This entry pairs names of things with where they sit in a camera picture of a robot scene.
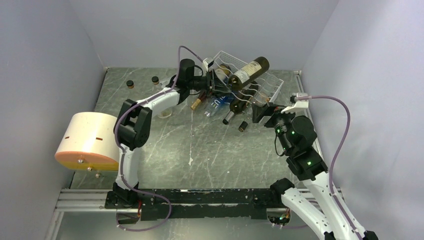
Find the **dark green wine bottle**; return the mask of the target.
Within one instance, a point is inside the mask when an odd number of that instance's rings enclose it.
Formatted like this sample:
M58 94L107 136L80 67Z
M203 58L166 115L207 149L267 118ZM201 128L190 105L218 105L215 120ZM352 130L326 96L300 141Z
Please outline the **dark green wine bottle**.
M259 56L250 63L246 64L236 72L234 72L229 78L227 86L232 91L239 91L251 84L259 76L264 74L270 68L270 63L264 56Z

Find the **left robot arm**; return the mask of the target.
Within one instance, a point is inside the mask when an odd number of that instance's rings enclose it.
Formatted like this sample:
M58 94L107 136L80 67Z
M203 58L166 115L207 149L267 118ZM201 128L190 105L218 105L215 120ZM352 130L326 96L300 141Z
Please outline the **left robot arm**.
M138 190L138 156L141 147L150 137L153 118L160 112L184 102L192 90L216 93L227 83L232 68L225 63L214 66L207 58L198 66L189 58L179 62L175 75L168 78L154 95L123 102L113 128L114 140L119 148L118 173L112 190L108 192L105 208L133 208L142 201Z

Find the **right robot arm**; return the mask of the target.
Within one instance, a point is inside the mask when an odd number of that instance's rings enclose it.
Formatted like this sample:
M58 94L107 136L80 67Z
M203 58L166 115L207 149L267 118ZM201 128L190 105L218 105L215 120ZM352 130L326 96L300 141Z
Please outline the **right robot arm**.
M343 198L335 192L330 171L313 148L317 139L312 121L297 115L298 107L272 102L252 106L252 121L259 123L268 117L264 127L273 128L275 138L283 148L290 171L313 195L317 206L309 202L287 178L271 185L270 202L275 207L285 205L321 240L376 240L378 236L366 230L347 209Z

